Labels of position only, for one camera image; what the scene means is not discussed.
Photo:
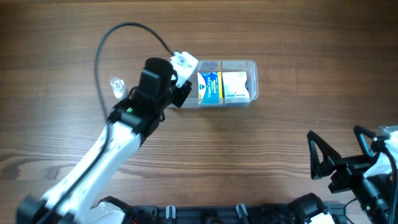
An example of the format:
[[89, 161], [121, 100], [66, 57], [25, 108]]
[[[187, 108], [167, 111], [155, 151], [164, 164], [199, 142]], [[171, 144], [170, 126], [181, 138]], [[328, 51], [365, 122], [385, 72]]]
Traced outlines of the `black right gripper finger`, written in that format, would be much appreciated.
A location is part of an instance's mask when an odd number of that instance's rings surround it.
[[310, 150], [310, 173], [312, 180], [318, 180], [331, 175], [341, 156], [313, 131], [307, 133], [307, 141]]
[[356, 125], [353, 128], [353, 131], [363, 154], [369, 157], [374, 157], [376, 154], [373, 152], [371, 145], [366, 141], [366, 139], [373, 140], [376, 137], [376, 134], [360, 125]]

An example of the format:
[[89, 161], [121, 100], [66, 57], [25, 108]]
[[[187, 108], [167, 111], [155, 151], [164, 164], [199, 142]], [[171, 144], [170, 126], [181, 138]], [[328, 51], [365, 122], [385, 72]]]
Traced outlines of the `blue VapoDrops box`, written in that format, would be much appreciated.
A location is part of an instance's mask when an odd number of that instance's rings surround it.
[[199, 103], [221, 104], [223, 99], [223, 84], [221, 72], [198, 72]]

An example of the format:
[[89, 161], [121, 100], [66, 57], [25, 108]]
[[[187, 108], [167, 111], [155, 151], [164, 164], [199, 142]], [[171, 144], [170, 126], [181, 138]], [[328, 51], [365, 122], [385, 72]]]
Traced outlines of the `clear plastic container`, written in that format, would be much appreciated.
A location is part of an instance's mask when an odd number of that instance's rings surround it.
[[241, 108], [259, 96], [252, 60], [202, 60], [189, 81], [192, 90], [182, 108]]

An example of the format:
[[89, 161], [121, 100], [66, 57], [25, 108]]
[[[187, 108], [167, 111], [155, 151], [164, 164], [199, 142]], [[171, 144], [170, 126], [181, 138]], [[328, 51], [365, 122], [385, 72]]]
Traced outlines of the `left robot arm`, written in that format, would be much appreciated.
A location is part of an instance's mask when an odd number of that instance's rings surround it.
[[114, 105], [91, 149], [40, 200], [25, 198], [16, 222], [134, 223], [132, 207], [117, 198], [93, 203], [119, 166], [164, 120], [164, 109], [183, 105], [192, 89], [188, 79], [197, 66], [198, 59], [187, 52], [175, 52], [170, 60], [147, 59], [138, 86]]

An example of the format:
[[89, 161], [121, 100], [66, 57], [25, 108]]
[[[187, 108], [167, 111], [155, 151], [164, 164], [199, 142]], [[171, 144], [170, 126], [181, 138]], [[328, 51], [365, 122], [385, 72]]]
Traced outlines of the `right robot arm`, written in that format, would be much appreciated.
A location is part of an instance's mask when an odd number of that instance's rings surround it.
[[357, 125], [353, 131], [362, 153], [351, 157], [307, 133], [311, 178], [329, 177], [333, 194], [351, 191], [371, 223], [397, 223], [397, 126], [374, 133]]

